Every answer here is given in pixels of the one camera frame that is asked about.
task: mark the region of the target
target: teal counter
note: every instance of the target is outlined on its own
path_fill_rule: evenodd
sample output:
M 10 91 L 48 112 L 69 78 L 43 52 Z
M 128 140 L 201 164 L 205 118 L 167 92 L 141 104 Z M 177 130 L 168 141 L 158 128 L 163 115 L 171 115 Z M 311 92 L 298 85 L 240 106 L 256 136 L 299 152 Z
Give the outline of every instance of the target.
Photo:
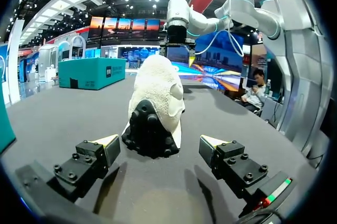
M 86 58 L 59 62 L 60 87 L 99 90 L 125 79 L 125 59 Z

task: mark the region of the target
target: person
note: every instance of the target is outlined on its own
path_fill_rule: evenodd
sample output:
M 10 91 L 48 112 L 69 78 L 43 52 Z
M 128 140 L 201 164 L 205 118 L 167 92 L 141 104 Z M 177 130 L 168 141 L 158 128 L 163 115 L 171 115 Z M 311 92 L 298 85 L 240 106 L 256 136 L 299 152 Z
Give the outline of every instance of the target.
M 237 101 L 238 104 L 247 108 L 249 111 L 254 112 L 262 108 L 265 101 L 265 82 L 264 73 L 260 69 L 253 72 L 257 85 L 248 89 L 247 93 L 241 96 L 241 100 Z

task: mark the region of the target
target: white fluffy wool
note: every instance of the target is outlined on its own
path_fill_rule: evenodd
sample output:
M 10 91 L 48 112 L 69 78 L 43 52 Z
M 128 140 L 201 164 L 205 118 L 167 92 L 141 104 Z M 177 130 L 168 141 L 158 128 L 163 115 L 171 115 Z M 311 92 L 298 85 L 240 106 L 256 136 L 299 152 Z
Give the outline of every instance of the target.
M 185 110 L 183 87 L 171 61 L 161 55 L 149 56 L 139 69 L 128 106 L 128 118 L 139 102 L 149 100 L 164 128 L 173 133 Z

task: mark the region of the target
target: video wall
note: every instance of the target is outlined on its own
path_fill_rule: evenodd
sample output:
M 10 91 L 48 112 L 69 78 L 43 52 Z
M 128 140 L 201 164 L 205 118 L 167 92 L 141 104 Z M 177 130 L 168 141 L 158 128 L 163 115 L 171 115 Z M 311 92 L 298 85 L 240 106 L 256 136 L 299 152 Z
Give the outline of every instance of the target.
M 196 40 L 195 52 L 204 51 L 215 34 L 199 37 Z M 243 37 L 233 36 L 242 48 Z M 191 67 L 189 52 L 185 47 L 169 47 L 167 58 L 176 67 L 181 78 L 197 80 L 220 91 L 239 90 L 243 59 L 235 52 L 227 32 L 219 33 L 206 52 L 196 55 Z
M 118 58 L 126 59 L 129 64 L 140 63 L 142 64 L 146 58 L 156 53 L 159 53 L 157 47 L 119 47 Z
M 157 38 L 160 20 L 92 17 L 88 38 Z

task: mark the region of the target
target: bottle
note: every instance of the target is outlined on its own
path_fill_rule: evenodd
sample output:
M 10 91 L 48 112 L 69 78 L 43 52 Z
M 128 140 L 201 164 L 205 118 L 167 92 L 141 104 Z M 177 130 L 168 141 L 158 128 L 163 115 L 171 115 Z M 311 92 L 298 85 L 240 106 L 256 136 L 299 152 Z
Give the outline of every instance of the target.
M 268 79 L 268 80 L 267 80 L 267 84 L 265 85 L 265 91 L 264 91 L 264 94 L 267 95 L 267 96 L 269 95 L 269 92 L 270 92 L 270 87 L 271 87 L 271 83 L 270 83 L 270 82 L 271 82 L 271 80 Z

